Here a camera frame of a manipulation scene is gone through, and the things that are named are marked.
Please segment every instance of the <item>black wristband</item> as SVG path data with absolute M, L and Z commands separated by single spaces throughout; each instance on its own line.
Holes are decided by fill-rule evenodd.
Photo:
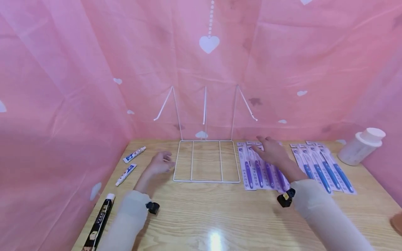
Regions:
M 295 193 L 296 191 L 293 188 L 290 188 L 289 190 L 286 191 L 286 193 L 279 195 L 277 197 L 279 204 L 282 207 L 290 207 L 290 204 L 292 204 Z
M 158 203 L 152 201 L 148 202 L 145 206 L 151 214 L 157 214 L 160 208 Z

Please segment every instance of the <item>wire rack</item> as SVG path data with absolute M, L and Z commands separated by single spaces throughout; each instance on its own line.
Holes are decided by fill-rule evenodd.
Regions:
M 244 103 L 247 106 L 248 111 L 250 112 L 251 117 L 255 120 L 258 121 L 258 119 L 256 119 L 253 115 L 253 113 L 251 112 L 251 109 L 246 101 L 246 98 L 243 95 L 243 92 L 241 91 L 239 85 L 236 86 L 236 91 L 235 91 L 235 95 L 234 95 L 234 106 L 233 106 L 233 121 L 232 121 L 232 129 L 231 129 L 231 134 L 230 134 L 230 140 L 207 140 L 207 121 L 206 121 L 206 108 L 207 108 L 207 87 L 205 87 L 205 94 L 204 94 L 204 116 L 203 116 L 203 125 L 205 126 L 205 137 L 204 140 L 183 140 L 183 133 L 182 133 L 182 129 L 181 129 L 181 123 L 180 123 L 180 117 L 178 114 L 178 108 L 177 108 L 177 101 L 176 101 L 176 94 L 174 92 L 174 86 L 172 86 L 169 90 L 168 95 L 166 96 L 165 102 L 163 103 L 159 114 L 157 115 L 157 117 L 154 119 L 154 121 L 158 120 L 163 109 L 165 108 L 166 102 L 168 101 L 168 98 L 170 96 L 170 94 L 173 92 L 173 98 L 174 98 L 174 104 L 176 107 L 176 113 L 177 113 L 177 120 L 178 120 L 178 126 L 180 129 L 180 138 L 181 140 L 179 141 L 178 144 L 178 149 L 177 149 L 177 157 L 176 157 L 176 166 L 174 168 L 174 173 L 173 173 L 173 181 L 175 182 L 194 182 L 194 183 L 240 183 L 240 172 L 239 172 L 239 166 L 237 163 L 237 157 L 236 157 L 236 147 L 234 145 L 233 142 L 233 128 L 234 128 L 234 118 L 235 118 L 235 111 L 236 111 L 236 103 L 237 103 L 237 92 L 240 92 Z M 176 170 L 177 170 L 177 163 L 178 163 L 178 156 L 180 154 L 180 145 L 182 142 L 192 142 L 192 150 L 191 150 L 191 172 L 190 172 L 190 179 L 189 180 L 179 180 L 176 179 Z M 216 180 L 193 180 L 193 162 L 194 162 L 194 142 L 218 142 L 219 143 L 219 159 L 220 159 L 220 169 L 221 169 L 221 180 L 216 181 Z M 237 170 L 237 176 L 238 179 L 237 180 L 230 180 L 230 181 L 225 181 L 224 180 L 224 173 L 223 173 L 223 169 L 222 169 L 222 151 L 221 151 L 221 142 L 231 142 L 233 144 L 233 156 L 234 156 L 234 160 L 236 162 L 236 170 Z

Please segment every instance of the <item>sleeve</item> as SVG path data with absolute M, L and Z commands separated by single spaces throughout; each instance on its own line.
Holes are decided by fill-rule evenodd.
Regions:
M 291 183 L 293 204 L 327 250 L 374 250 L 315 180 Z
M 121 202 L 116 218 L 106 236 L 102 237 L 98 251 L 131 251 L 137 234 L 144 227 L 151 199 L 139 191 L 128 192 Z

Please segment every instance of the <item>pink backdrop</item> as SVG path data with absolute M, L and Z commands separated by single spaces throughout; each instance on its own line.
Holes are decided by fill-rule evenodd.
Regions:
M 130 139 L 348 139 L 402 204 L 399 0 L 0 5 L 0 246 L 70 250 Z

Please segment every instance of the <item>white container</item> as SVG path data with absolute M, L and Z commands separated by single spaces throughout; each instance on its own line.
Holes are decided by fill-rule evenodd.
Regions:
M 358 132 L 338 153 L 338 158 L 347 165 L 358 165 L 374 150 L 382 146 L 385 132 L 377 128 L 367 128 Z

